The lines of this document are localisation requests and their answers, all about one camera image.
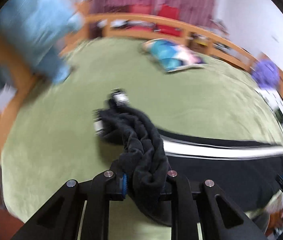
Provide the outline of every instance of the purple ball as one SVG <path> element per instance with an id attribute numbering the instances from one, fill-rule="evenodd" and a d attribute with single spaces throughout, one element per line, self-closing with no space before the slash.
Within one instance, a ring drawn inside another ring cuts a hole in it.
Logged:
<path id="1" fill-rule="evenodd" d="M 252 78 L 260 88 L 276 89 L 280 81 L 278 67 L 271 60 L 262 60 L 252 70 Z"/>

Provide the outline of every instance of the green bed sheet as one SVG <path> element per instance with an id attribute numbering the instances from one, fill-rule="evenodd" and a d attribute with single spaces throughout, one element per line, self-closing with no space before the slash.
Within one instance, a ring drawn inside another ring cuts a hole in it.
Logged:
<path id="1" fill-rule="evenodd" d="M 141 40 L 102 38 L 69 56 L 77 70 L 58 86 L 38 84 L 26 99 L 2 153 L 8 210 L 27 221 L 69 179 L 92 179 L 122 147 L 95 135 L 93 111 L 111 89 L 168 131 L 191 136 L 283 143 L 272 112 L 249 74 L 203 55 L 208 65 L 165 74 Z M 110 205 L 110 239 L 170 239 L 170 228 L 141 214 L 127 199 Z"/>

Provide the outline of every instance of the brown floor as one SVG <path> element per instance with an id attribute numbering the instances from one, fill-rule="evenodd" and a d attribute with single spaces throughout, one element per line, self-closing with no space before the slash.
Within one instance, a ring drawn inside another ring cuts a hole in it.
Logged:
<path id="1" fill-rule="evenodd" d="M 19 219 L 0 209 L 0 240 L 10 240 L 23 225 Z"/>

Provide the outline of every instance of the metal screw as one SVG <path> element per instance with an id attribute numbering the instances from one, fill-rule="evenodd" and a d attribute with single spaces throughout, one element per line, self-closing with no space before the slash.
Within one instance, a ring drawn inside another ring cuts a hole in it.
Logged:
<path id="1" fill-rule="evenodd" d="M 168 171 L 167 174 L 170 177 L 176 177 L 177 176 L 177 172 L 176 171 Z"/>
<path id="2" fill-rule="evenodd" d="M 212 187 L 215 185 L 215 183 L 211 179 L 208 179 L 208 180 L 205 180 L 205 185 L 207 187 Z"/>
<path id="3" fill-rule="evenodd" d="M 67 187 L 73 187 L 76 185 L 76 181 L 74 179 L 70 179 L 69 181 L 67 181 L 66 185 Z"/>
<path id="4" fill-rule="evenodd" d="M 107 178 L 110 178 L 114 175 L 114 173 L 112 171 L 105 171 L 104 172 L 104 176 L 107 177 Z"/>

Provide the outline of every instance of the wooden headboard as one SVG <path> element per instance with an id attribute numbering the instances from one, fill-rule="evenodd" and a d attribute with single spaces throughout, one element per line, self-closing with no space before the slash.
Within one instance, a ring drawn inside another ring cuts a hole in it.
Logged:
<path id="1" fill-rule="evenodd" d="M 208 38 L 208 46 L 206 47 L 205 53 L 207 55 L 212 55 L 219 57 L 222 60 L 230 62 L 232 65 L 244 69 L 245 71 L 250 71 L 251 66 L 257 61 L 255 57 L 249 54 L 247 51 L 236 46 L 232 42 L 223 39 L 216 34 L 204 30 L 202 28 L 180 22 L 177 20 L 167 19 L 163 17 L 153 16 L 153 15 L 141 15 L 141 14 L 129 14 L 129 13 L 107 13 L 107 14 L 91 14 L 88 15 L 88 6 L 85 3 L 78 5 L 78 10 L 84 14 L 85 24 L 84 27 L 74 35 L 68 35 L 65 38 L 66 47 L 62 53 L 66 53 L 74 49 L 77 44 L 89 37 L 89 24 L 101 20 L 107 20 L 106 26 L 103 28 L 103 36 L 105 37 L 134 37 L 141 39 L 157 39 L 157 38 L 168 38 L 175 40 L 180 44 L 187 44 L 188 38 L 192 33 L 204 35 Z M 170 35 L 161 34 L 158 32 L 145 32 L 145 31 L 134 31 L 125 29 L 112 29 L 110 23 L 116 19 L 125 20 L 142 20 L 147 22 L 152 22 L 156 24 L 162 24 L 167 26 L 172 26 L 182 30 L 182 35 L 180 37 L 174 37 Z M 214 47 L 215 43 L 221 43 L 227 45 L 231 49 L 237 51 L 242 59 L 239 60 L 229 54 L 226 54 Z M 0 156 L 3 149 L 4 143 L 6 142 L 9 131 L 12 124 L 17 116 L 17 113 L 26 98 L 29 91 L 32 89 L 37 81 L 37 78 L 31 75 L 28 65 L 24 62 L 22 57 L 17 54 L 14 49 L 9 46 L 0 37 L 0 63 L 5 64 L 13 77 L 13 82 L 17 88 L 17 93 L 5 110 L 0 114 Z M 280 94 L 283 97 L 283 72 L 280 72 Z"/>

